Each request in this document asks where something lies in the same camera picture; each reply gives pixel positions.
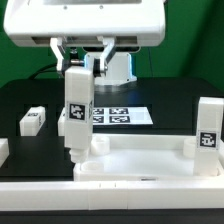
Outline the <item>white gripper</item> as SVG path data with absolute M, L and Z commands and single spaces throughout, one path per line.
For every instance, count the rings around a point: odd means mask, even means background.
M 4 30 L 18 46 L 48 46 L 63 72 L 69 46 L 98 47 L 93 75 L 105 77 L 116 47 L 158 46 L 165 37 L 163 0 L 8 0 Z

